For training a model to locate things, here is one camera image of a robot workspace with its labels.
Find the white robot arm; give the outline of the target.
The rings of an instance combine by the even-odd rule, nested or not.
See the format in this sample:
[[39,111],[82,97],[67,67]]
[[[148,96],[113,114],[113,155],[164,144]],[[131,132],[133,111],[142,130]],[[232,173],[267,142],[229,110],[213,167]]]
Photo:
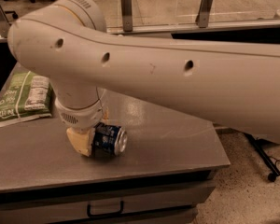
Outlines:
[[8,47],[48,77],[63,122],[84,133],[108,91],[280,144],[280,45],[110,35],[92,0],[58,0],[16,20]]

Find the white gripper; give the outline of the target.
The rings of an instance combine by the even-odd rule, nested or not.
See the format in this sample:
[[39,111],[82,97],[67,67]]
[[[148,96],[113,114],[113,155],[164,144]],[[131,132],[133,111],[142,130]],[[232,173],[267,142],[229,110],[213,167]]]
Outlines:
[[71,109],[65,107],[56,99],[55,106],[62,122],[72,127],[66,130],[66,134],[73,149],[77,153],[89,157],[92,152],[91,144],[95,133],[95,130],[91,127],[96,126],[104,114],[101,102],[97,101],[93,105],[82,109]]

